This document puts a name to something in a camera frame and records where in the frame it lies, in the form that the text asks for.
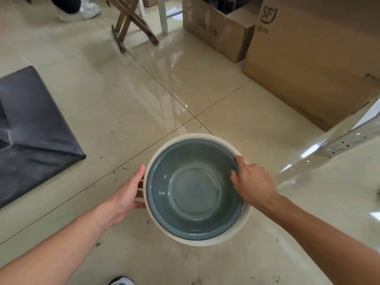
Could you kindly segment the white table leg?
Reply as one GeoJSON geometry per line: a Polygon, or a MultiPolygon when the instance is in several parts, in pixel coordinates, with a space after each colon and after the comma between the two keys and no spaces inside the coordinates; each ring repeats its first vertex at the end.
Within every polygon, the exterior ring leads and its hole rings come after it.
{"type": "Polygon", "coordinates": [[[169,30],[165,2],[166,0],[157,0],[161,30],[163,35],[167,36],[169,34],[169,30]]]}

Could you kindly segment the person's left forearm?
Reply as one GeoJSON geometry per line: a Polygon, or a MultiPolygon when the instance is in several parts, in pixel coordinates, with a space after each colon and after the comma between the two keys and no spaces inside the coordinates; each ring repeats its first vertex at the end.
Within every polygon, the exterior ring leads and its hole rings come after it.
{"type": "Polygon", "coordinates": [[[0,269],[0,285],[64,285],[98,240],[125,214],[104,203],[0,269]]]}

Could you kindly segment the person's left hand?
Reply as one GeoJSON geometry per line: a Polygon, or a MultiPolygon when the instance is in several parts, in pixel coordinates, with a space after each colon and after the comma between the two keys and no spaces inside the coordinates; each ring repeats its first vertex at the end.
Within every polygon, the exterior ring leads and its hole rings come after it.
{"type": "Polygon", "coordinates": [[[130,179],[122,184],[103,205],[109,227],[119,224],[133,209],[146,209],[143,189],[131,190],[130,179]]]}

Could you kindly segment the perforated metal shelf post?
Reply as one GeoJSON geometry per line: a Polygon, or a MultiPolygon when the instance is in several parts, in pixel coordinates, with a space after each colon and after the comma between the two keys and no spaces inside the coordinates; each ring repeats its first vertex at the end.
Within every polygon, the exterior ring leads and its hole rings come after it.
{"type": "Polygon", "coordinates": [[[380,136],[380,96],[328,132],[319,151],[333,158],[380,136]]]}

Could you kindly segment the person's right forearm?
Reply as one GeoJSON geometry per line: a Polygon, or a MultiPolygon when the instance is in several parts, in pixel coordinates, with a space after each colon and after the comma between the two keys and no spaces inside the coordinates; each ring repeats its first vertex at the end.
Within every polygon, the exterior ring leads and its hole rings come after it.
{"type": "Polygon", "coordinates": [[[261,212],[302,247],[333,285],[380,285],[380,253],[288,198],[275,195],[261,212]]]}

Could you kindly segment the person's right hand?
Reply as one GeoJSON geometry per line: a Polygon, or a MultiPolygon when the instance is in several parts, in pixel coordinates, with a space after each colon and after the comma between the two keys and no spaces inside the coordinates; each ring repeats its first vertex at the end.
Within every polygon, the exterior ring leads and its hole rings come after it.
{"type": "Polygon", "coordinates": [[[235,156],[237,171],[242,182],[242,192],[238,193],[245,203],[265,213],[280,198],[275,183],[269,173],[257,164],[247,164],[244,157],[235,156]]]}

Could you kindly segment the small open cardboard box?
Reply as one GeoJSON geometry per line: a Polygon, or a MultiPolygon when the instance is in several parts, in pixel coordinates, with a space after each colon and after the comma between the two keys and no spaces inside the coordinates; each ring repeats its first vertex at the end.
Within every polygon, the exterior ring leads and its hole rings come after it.
{"type": "Polygon", "coordinates": [[[234,63],[242,61],[253,38],[260,5],[249,3],[224,14],[204,0],[182,0],[183,27],[234,63]]]}

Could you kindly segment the wooden folding stool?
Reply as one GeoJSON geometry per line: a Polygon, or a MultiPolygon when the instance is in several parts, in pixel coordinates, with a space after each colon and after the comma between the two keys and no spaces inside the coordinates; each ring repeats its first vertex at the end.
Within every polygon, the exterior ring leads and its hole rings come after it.
{"type": "Polygon", "coordinates": [[[140,0],[106,0],[109,7],[114,6],[120,12],[116,25],[111,26],[111,33],[121,53],[126,52],[124,39],[131,23],[134,23],[145,33],[154,46],[159,45],[159,40],[151,31],[145,19],[135,12],[139,1],[140,0]]]}

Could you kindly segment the person's black white shoe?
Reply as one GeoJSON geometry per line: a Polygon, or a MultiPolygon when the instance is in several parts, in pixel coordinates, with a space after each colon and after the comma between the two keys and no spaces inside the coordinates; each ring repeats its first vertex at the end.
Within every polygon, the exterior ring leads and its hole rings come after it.
{"type": "Polygon", "coordinates": [[[112,279],[108,285],[135,285],[134,281],[126,276],[119,276],[112,279]]]}

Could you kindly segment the large cardboard box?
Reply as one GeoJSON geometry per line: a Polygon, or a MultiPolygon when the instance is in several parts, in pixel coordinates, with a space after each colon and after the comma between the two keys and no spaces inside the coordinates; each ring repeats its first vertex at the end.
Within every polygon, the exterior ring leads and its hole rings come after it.
{"type": "Polygon", "coordinates": [[[380,0],[263,0],[242,71],[328,131],[380,96],[380,0]]]}

